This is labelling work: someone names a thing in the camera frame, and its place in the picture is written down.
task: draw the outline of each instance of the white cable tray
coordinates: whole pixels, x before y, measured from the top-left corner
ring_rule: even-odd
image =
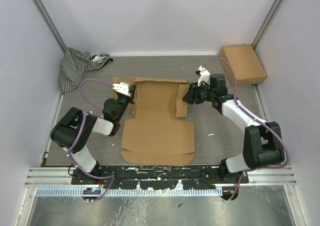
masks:
[[[79,197],[83,195],[83,190],[87,187],[72,187],[66,189],[66,187],[47,187],[39,188],[36,191],[35,196],[37,197]],[[174,197],[174,196],[222,196],[222,187],[216,187],[211,190],[183,190],[183,189],[165,189],[165,190],[109,190],[105,197]]]

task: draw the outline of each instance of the flattened cardboard box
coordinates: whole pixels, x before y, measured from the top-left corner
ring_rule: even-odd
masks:
[[[267,78],[267,73],[251,45],[223,47],[219,57],[228,61],[233,67],[238,85],[262,83]],[[231,69],[224,62],[222,65],[230,85],[234,86],[235,78]]]
[[[195,151],[195,125],[184,122],[188,104],[186,80],[156,78],[115,78],[136,85],[133,116],[125,120],[121,156],[129,163],[183,166]]]

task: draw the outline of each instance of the striped cloth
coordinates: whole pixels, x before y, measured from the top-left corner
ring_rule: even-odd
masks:
[[[99,70],[106,64],[113,62],[107,54],[90,55],[68,47],[62,59],[59,82],[61,92],[68,93],[76,89],[84,80],[86,72]]]

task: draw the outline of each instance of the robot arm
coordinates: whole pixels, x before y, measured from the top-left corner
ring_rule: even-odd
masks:
[[[104,102],[103,119],[87,114],[83,130],[77,144],[71,151],[74,161],[86,172],[99,176],[101,174],[98,162],[92,157],[87,148],[87,140],[91,132],[114,136],[120,128],[120,119],[129,103],[134,103],[135,85],[126,82],[113,84],[112,87],[118,98],[107,99]],[[83,120],[83,111],[71,108],[51,131],[51,139],[66,152],[75,141]]]
[[[199,67],[196,74],[210,82],[209,84],[206,81],[191,83],[188,93],[183,97],[183,101],[188,104],[211,102],[214,109],[231,119],[244,133],[242,154],[221,161],[221,176],[224,178],[228,174],[277,165],[283,162],[285,159],[283,146],[271,132],[268,132],[256,120],[258,119],[267,124],[281,137],[279,125],[276,122],[266,122],[257,117],[242,106],[238,99],[236,104],[234,95],[227,92],[226,79],[223,74],[212,74],[208,77],[208,71],[202,66]]]

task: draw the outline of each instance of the metal rail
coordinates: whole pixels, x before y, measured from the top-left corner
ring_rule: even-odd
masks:
[[[291,167],[283,169],[261,169],[248,172],[249,183],[243,186],[262,185],[297,185]],[[31,168],[25,182],[25,187],[79,187],[71,184],[72,177],[68,174],[68,168],[44,167]],[[234,184],[215,184],[217,187],[234,186]]]
[[[58,30],[57,30],[54,22],[52,21],[49,13],[47,12],[44,4],[42,3],[41,0],[33,0],[33,2],[35,3],[35,6],[39,10],[40,14],[42,15],[44,21],[48,25],[50,31],[52,32],[53,36],[55,37],[55,39],[58,42],[59,46],[61,47],[62,51],[66,52],[67,46],[64,43],[64,40],[61,37],[60,33],[58,32]]]
[[[281,3],[283,2],[283,0],[274,0],[269,12],[267,13],[259,31],[257,32],[253,43],[252,43],[252,47],[255,50],[257,45],[259,44],[261,38],[263,37],[265,31],[267,30],[268,26],[270,25],[272,19],[274,18],[277,10],[279,9]]]

